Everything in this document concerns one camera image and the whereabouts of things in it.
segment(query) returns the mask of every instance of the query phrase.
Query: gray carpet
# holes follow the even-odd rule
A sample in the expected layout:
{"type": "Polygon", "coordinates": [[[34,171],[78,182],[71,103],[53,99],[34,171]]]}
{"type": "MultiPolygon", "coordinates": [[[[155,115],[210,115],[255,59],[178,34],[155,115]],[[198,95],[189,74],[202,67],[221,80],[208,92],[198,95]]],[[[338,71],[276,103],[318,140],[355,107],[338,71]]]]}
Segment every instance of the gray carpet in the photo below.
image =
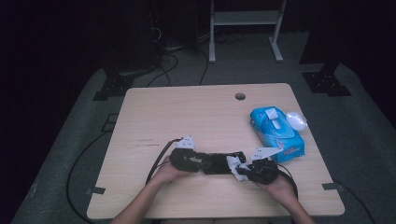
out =
{"type": "MultiPolygon", "coordinates": [[[[364,90],[356,74],[342,64],[335,74],[352,96],[329,97],[325,93],[311,93],[302,72],[318,71],[322,64],[299,64],[308,33],[279,35],[283,63],[275,61],[268,36],[246,35],[239,42],[217,44],[217,62],[208,66],[202,85],[289,83],[332,177],[361,198],[376,223],[393,223],[396,220],[393,211],[396,207],[394,128],[364,90]]],[[[207,44],[200,45],[200,49],[207,55],[207,44]]],[[[184,49],[172,55],[178,58],[178,65],[168,73],[171,85],[198,85],[205,71],[204,54],[184,49]]],[[[175,62],[174,58],[164,56],[163,68],[169,69],[175,62]]],[[[159,69],[138,77],[134,88],[145,88],[161,72],[159,69]]],[[[92,100],[105,80],[103,70],[92,75],[41,167],[35,191],[26,196],[13,223],[85,223],[68,205],[66,182],[79,154],[102,134],[107,115],[120,111],[122,97],[92,100]]],[[[165,76],[151,84],[152,87],[167,85],[165,76]]],[[[111,129],[112,125],[109,123],[106,128],[111,129]]],[[[110,137],[111,133],[105,133],[88,147],[70,178],[70,198],[84,216],[91,198],[87,189],[95,185],[110,137]]],[[[340,217],[315,217],[318,223],[371,223],[350,192],[340,192],[340,195],[345,213],[340,217]]],[[[288,217],[270,219],[275,224],[290,223],[288,217]]],[[[107,223],[108,220],[94,222],[107,223]]]]}

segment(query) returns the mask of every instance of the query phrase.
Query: table top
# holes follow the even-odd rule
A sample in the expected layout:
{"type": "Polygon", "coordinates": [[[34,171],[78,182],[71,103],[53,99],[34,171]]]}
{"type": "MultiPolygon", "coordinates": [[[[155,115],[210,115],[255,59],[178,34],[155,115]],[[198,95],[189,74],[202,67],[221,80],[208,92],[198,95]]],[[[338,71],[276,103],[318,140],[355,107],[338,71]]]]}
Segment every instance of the table top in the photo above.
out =
{"type": "MultiPolygon", "coordinates": [[[[198,152],[243,151],[247,159],[259,137],[250,127],[249,114],[274,105],[283,112],[301,108],[288,84],[162,87],[130,89],[122,104],[96,187],[89,218],[116,216],[144,187],[152,164],[165,145],[191,135],[198,152]],[[237,93],[246,98],[238,100],[237,93]]],[[[342,215],[345,207],[332,183],[318,146],[308,128],[302,157],[282,163],[291,172],[299,200],[311,216],[342,215]]],[[[170,147],[164,156],[170,155],[170,147]]],[[[281,217],[289,213],[250,181],[234,175],[194,173],[166,185],[157,195],[147,218],[281,217]]]]}

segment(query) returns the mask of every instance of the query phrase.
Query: human hand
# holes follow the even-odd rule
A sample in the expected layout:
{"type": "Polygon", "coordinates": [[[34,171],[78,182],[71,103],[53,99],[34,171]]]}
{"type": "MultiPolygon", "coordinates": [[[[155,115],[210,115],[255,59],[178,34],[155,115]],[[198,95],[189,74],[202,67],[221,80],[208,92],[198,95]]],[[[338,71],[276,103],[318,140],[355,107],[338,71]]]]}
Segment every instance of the human hand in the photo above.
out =
{"type": "Polygon", "coordinates": [[[291,184],[285,177],[281,175],[279,175],[277,179],[269,185],[264,185],[257,182],[253,183],[261,189],[266,190],[273,199],[284,206],[297,201],[291,184]]]}
{"type": "Polygon", "coordinates": [[[172,165],[169,156],[167,156],[165,159],[163,159],[163,163],[160,165],[157,173],[151,179],[153,181],[159,181],[166,184],[190,173],[191,172],[187,171],[179,171],[172,165]]]}

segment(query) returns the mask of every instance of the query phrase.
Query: dark background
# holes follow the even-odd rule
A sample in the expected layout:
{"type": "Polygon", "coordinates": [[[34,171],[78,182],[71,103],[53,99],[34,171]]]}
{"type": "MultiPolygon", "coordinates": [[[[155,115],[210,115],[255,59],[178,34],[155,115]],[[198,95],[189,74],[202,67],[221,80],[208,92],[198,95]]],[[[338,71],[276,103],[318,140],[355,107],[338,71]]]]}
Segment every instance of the dark background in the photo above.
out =
{"type": "MultiPolygon", "coordinates": [[[[277,1],[216,6],[266,9],[277,1]]],[[[150,26],[196,44],[209,9],[208,0],[2,2],[0,220],[14,216],[91,75],[108,62],[157,65],[161,45],[152,44],[150,26]]],[[[395,9],[390,1],[289,1],[281,28],[310,31],[301,63],[336,60],[351,68],[394,126],[395,9]]]]}

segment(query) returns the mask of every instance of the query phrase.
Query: blue package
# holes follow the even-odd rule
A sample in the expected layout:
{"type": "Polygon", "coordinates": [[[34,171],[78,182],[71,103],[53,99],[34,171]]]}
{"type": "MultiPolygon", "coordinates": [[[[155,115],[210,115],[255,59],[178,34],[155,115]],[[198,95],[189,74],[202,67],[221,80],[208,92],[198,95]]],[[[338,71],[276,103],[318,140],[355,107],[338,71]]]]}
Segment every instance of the blue package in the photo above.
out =
{"type": "Polygon", "coordinates": [[[291,128],[285,114],[275,106],[254,109],[250,113],[250,124],[264,147],[282,149],[271,156],[274,161],[289,161],[305,154],[303,138],[291,128]]]}

